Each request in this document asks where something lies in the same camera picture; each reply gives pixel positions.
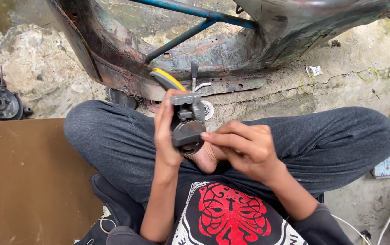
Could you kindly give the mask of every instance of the metal lever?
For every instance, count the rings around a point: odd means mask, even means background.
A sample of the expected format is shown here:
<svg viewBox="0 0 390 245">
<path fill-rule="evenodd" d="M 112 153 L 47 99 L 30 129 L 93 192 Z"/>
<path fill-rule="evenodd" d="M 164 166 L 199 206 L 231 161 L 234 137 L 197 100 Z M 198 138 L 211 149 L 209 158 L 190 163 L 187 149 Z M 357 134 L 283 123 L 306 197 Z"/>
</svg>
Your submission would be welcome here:
<svg viewBox="0 0 390 245">
<path fill-rule="evenodd" d="M 196 77 L 198 76 L 199 64 L 196 61 L 192 61 L 191 63 L 191 74 L 192 74 L 192 93 L 196 90 Z"/>
</svg>

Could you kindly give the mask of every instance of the yellow wire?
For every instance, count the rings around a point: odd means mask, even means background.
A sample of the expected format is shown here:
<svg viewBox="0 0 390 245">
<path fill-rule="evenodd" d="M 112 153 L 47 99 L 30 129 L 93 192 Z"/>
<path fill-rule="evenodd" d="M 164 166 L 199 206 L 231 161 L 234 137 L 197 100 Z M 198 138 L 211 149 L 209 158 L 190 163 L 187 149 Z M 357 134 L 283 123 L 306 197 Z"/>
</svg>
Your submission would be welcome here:
<svg viewBox="0 0 390 245">
<path fill-rule="evenodd" d="M 304 91 L 304 93 L 306 94 L 310 94 L 309 92 L 305 91 L 304 88 L 303 88 L 303 85 L 302 85 L 302 82 L 303 82 L 303 78 L 304 77 L 309 77 L 309 78 L 313 78 L 313 81 L 311 81 L 312 83 L 315 83 L 316 82 L 316 77 L 314 77 L 313 75 L 307 75 L 307 76 L 302 76 L 301 79 L 300 79 L 300 88 L 302 89 L 302 91 Z"/>
<path fill-rule="evenodd" d="M 371 80 L 365 79 L 364 77 L 362 77 L 360 75 L 360 72 L 358 72 L 357 75 L 361 78 L 361 80 L 364 80 L 364 81 L 374 81 L 374 80 L 376 80 L 378 78 L 378 71 L 375 68 L 372 68 L 371 71 L 375 72 L 375 77 L 373 79 L 371 79 Z"/>
</svg>

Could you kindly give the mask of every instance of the concrete floor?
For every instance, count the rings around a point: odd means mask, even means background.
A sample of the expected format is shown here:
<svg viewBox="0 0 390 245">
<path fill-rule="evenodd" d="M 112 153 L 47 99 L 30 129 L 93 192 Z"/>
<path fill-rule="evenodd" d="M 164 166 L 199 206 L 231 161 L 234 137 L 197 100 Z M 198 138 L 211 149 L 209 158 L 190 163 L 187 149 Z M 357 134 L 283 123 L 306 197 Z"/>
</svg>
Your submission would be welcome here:
<svg viewBox="0 0 390 245">
<path fill-rule="evenodd" d="M 225 13 L 232 13 L 235 8 L 231 0 L 198 2 L 198 6 Z M 105 98 L 104 87 L 85 73 L 65 36 L 53 25 L 43 0 L 1 0 L 0 3 L 6 4 L 0 13 L 0 30 L 5 34 L 0 32 L 0 65 L 4 67 L 8 88 L 19 92 L 25 106 L 34 109 L 34 118 L 64 117 L 84 100 Z M 165 10 L 124 0 L 101 0 L 100 3 L 137 35 L 156 45 L 198 21 L 195 17 L 171 15 Z M 42 12 L 31 16 L 29 9 Z M 153 20 L 146 22 L 143 16 Z M 197 38 L 222 32 L 232 34 L 237 30 L 227 24 L 215 24 Z M 356 27 L 336 39 L 341 47 L 327 44 L 313 49 L 278 70 L 258 90 L 206 97 L 216 111 L 208 121 L 209 130 L 232 119 L 302 115 L 350 105 L 372 108 L 390 117 L 390 20 Z M 320 65 L 324 72 L 317 76 L 317 84 L 310 95 L 298 86 L 307 65 Z M 372 82 L 360 79 L 359 72 L 372 78 L 371 68 L 378 70 L 378 78 Z M 139 110 L 153 116 L 144 105 Z M 325 201 L 333 214 L 359 231 L 370 231 L 375 243 L 390 214 L 390 179 L 364 176 L 326 193 Z M 341 225 L 354 242 L 361 244 L 358 235 Z M 390 245 L 390 226 L 382 244 Z"/>
</svg>

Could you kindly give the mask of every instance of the crack in concrete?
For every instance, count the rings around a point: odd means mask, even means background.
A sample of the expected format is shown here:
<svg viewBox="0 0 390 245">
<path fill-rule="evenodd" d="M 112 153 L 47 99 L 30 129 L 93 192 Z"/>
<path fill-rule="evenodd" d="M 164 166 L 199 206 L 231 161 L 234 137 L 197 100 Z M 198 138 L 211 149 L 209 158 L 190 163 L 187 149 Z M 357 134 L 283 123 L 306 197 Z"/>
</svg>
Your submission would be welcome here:
<svg viewBox="0 0 390 245">
<path fill-rule="evenodd" d="M 313 83 L 313 84 L 305 84 L 305 85 L 302 85 L 302 86 L 314 86 L 315 84 L 322 84 L 322 85 L 325 85 L 325 84 L 328 84 L 328 83 L 330 82 L 330 80 L 333 79 L 333 78 L 336 78 L 336 77 L 339 77 L 339 76 L 346 76 L 346 75 L 350 75 L 350 74 L 358 74 L 358 73 L 360 73 L 360 72 L 367 71 L 368 69 L 362 70 L 362 71 L 357 71 L 357 72 L 355 72 L 355 71 L 350 71 L 350 72 L 348 72 L 348 73 L 346 73 L 346 74 L 339 74 L 339 75 L 332 76 L 332 77 L 330 77 L 330 78 L 327 80 L 327 82 L 315 82 L 315 83 Z M 390 69 L 390 67 L 387 67 L 387 68 L 385 68 L 385 69 L 383 69 L 383 70 L 378 70 L 378 69 L 376 69 L 376 70 L 377 70 L 378 72 L 380 72 L 380 71 L 385 71 L 385 70 L 388 70 L 388 69 Z M 273 92 L 273 93 L 270 93 L 270 94 L 267 94 L 267 95 L 264 95 L 264 96 L 261 96 L 261 97 L 257 97 L 257 98 L 247 99 L 247 100 L 245 100 L 245 101 L 237 101 L 237 102 L 231 102 L 231 103 L 227 103 L 227 104 L 215 104 L 214 106 L 216 106 L 216 105 L 231 105 L 231 104 L 241 104 L 241 103 L 254 102 L 254 101 L 259 100 L 259 99 L 267 99 L 267 98 L 269 98 L 271 95 L 274 95 L 274 94 L 279 94 L 279 93 L 282 93 L 282 92 L 288 92 L 288 91 L 294 90 L 294 89 L 300 89 L 300 87 L 297 86 L 297 87 L 294 87 L 294 88 L 288 88 L 288 89 L 279 90 L 279 91 L 277 91 L 277 92 Z"/>
</svg>

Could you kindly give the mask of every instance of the blue metal pipe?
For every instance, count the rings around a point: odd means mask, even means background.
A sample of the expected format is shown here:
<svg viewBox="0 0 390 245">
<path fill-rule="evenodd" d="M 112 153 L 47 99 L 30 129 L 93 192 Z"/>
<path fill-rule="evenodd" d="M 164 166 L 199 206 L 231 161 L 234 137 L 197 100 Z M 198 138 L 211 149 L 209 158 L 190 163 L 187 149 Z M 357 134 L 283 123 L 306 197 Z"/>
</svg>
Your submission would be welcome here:
<svg viewBox="0 0 390 245">
<path fill-rule="evenodd" d="M 195 15 L 201 18 L 225 22 L 228 24 L 242 26 L 254 30 L 258 29 L 258 25 L 255 21 L 242 19 L 229 14 L 223 14 L 217 11 L 196 7 L 186 3 L 180 3 L 173 0 L 129 0 L 129 1 L 136 2 L 136 3 L 143 3 L 146 5 L 172 10 L 184 14 Z"/>
<path fill-rule="evenodd" d="M 217 20 L 209 20 L 209 19 L 203 20 L 202 22 L 198 23 L 196 26 L 190 28 L 189 30 L 185 31 L 181 35 L 177 36 L 176 38 L 166 43 L 165 45 L 151 52 L 149 55 L 147 55 L 145 62 L 149 63 L 151 60 L 159 57 L 160 55 L 164 54 L 166 51 L 169 51 L 171 48 L 177 46 L 178 44 L 186 41 L 187 39 L 207 29 L 209 26 L 213 25 L 216 22 Z"/>
</svg>

